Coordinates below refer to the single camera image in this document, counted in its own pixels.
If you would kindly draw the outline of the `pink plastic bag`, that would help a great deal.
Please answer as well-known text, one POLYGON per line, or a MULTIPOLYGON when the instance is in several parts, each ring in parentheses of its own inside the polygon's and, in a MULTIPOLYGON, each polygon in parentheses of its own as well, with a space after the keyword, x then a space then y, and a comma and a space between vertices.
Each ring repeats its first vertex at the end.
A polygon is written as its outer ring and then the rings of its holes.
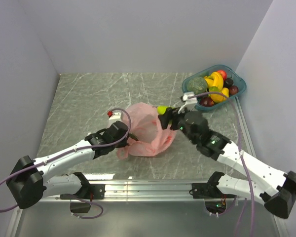
POLYGON ((131 119, 130 133, 139 140, 128 138, 128 146, 116 152, 119 159, 128 158, 129 155, 154 157, 171 146, 177 132, 161 128, 156 107, 141 102, 130 106, 126 112, 131 119))

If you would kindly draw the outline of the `dark green avocado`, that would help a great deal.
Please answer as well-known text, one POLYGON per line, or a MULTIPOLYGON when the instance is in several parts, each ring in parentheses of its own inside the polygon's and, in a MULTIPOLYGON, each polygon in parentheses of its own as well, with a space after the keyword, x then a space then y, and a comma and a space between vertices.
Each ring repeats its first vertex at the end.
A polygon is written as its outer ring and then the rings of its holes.
POLYGON ((131 138, 131 139, 133 139, 135 141, 139 140, 134 134, 129 133, 128 135, 129 135, 129 138, 131 138))

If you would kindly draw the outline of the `yellow orange mango with leaf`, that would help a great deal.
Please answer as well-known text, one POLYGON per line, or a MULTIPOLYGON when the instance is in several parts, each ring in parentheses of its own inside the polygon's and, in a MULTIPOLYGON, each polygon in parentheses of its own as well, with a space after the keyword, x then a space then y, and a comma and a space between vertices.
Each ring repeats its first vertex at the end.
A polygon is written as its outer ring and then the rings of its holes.
POLYGON ((210 87, 209 92, 211 93, 210 97, 215 103, 221 103, 224 101, 222 91, 218 87, 216 86, 210 87))

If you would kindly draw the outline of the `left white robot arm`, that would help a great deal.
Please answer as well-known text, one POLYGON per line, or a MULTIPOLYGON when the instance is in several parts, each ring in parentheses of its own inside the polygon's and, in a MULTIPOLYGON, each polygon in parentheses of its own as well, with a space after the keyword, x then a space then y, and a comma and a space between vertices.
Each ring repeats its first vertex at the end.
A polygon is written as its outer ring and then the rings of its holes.
POLYGON ((109 128, 89 134, 60 152, 35 159, 20 158, 11 172, 12 177, 6 182, 19 208, 29 208, 42 198, 55 195, 90 198, 92 186, 83 173, 61 176, 61 172, 105 156, 115 148, 125 147, 127 132, 128 126, 116 121, 109 128))

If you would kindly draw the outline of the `dark red apple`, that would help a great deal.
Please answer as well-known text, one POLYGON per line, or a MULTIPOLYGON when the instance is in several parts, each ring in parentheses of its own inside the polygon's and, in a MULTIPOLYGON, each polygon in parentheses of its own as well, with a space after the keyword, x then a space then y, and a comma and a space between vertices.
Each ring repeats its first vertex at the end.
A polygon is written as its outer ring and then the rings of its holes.
POLYGON ((212 107, 215 105, 215 102, 212 100, 212 98, 210 96, 207 96, 207 97, 203 97, 199 101, 199 104, 204 107, 212 107))

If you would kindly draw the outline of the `yellow banana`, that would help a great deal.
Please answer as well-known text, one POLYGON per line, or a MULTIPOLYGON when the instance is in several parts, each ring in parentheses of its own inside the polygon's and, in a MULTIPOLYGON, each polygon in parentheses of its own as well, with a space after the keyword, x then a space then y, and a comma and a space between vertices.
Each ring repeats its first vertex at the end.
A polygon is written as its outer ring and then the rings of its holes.
POLYGON ((208 77, 205 77, 205 81, 207 82, 208 88, 217 87, 219 90, 223 88, 223 77, 218 72, 213 72, 208 77))

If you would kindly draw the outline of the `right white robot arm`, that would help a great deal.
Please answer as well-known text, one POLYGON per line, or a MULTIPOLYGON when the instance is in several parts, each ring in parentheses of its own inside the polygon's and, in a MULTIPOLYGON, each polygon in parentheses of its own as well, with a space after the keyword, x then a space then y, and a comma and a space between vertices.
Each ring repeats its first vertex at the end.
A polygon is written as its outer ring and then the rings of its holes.
POLYGON ((200 111, 159 106, 157 112, 163 129, 181 131, 202 155, 247 177, 242 180, 216 171, 208 180, 209 195, 249 198, 271 214, 288 219, 296 201, 295 172, 275 169, 243 151, 227 137, 211 130, 200 111))

